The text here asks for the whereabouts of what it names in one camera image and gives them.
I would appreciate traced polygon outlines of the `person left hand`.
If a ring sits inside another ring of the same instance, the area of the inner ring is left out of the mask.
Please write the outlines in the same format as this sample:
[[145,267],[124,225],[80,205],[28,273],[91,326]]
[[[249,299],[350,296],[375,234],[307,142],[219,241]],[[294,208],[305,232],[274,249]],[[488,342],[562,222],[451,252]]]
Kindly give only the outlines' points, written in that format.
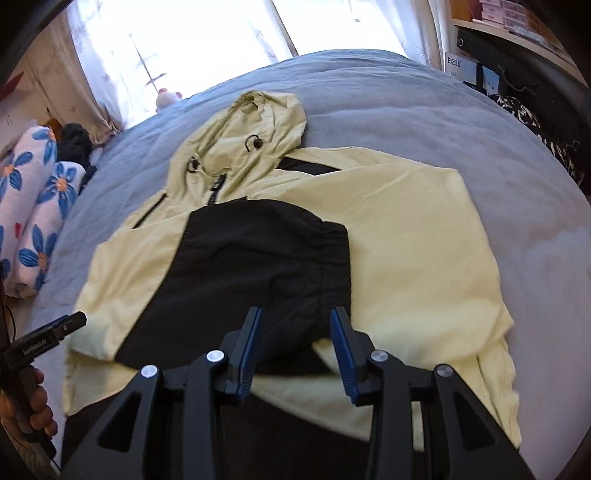
[[[44,374],[41,370],[34,368],[36,389],[30,398],[30,406],[33,414],[29,417],[29,425],[34,430],[44,431],[48,436],[54,437],[57,434],[58,426],[53,418],[53,411],[48,405],[47,391],[42,386]],[[1,393],[1,423],[8,435],[19,442],[25,442],[23,422],[17,420],[17,408],[14,402]]]

